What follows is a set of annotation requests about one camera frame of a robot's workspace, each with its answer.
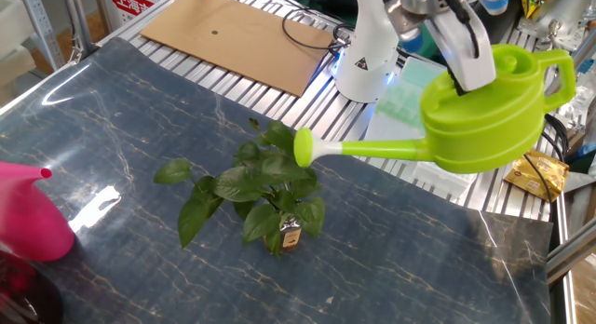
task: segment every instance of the cardboard sheet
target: cardboard sheet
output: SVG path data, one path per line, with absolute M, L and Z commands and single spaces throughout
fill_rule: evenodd
M 292 42 L 282 18 L 235 0 L 176 0 L 141 35 L 274 88 L 302 96 L 325 55 Z M 333 36 L 288 20 L 288 32 L 312 46 Z

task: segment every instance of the small pot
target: small pot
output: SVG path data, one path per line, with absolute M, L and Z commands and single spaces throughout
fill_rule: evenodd
M 279 231 L 281 232 L 281 246 L 279 249 L 279 254 L 288 253 L 293 250 L 296 250 L 296 248 L 298 247 L 298 242 L 300 240 L 300 234 L 302 234 L 302 227 L 296 221 L 296 219 L 293 216 L 286 219 L 286 222 L 283 225 L 281 225 Z M 263 237 L 263 241 L 265 242 L 265 248 L 267 248 L 266 236 Z

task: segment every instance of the yellow package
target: yellow package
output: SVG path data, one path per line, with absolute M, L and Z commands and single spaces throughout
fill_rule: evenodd
M 521 5 L 523 6 L 525 18 L 530 18 L 534 11 L 540 7 L 540 0 L 521 0 Z
M 537 151 L 527 153 L 532 163 L 540 170 L 549 186 L 551 199 L 554 201 L 565 187 L 565 180 L 569 174 L 569 166 L 563 162 Z M 505 177 L 505 181 L 549 201 L 549 194 L 540 177 L 528 163 L 525 157 L 520 157 L 513 163 L 513 169 Z

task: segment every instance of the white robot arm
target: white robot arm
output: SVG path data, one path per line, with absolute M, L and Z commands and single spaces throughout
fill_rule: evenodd
M 507 9 L 508 0 L 480 0 L 491 14 Z M 421 42 L 424 23 L 462 92 L 495 78 L 488 34 L 467 0 L 358 0 L 359 17 L 351 46 L 335 71 L 338 90 L 354 101 L 371 102 L 384 92 L 385 76 L 395 64 L 395 47 Z M 366 61 L 367 70 L 361 64 Z

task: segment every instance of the watering can lid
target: watering can lid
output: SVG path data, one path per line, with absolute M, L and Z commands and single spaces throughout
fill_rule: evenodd
M 517 113 L 543 93 L 543 76 L 532 53 L 514 45 L 494 45 L 496 79 L 463 96 L 447 72 L 423 91 L 420 113 L 427 129 L 485 128 Z

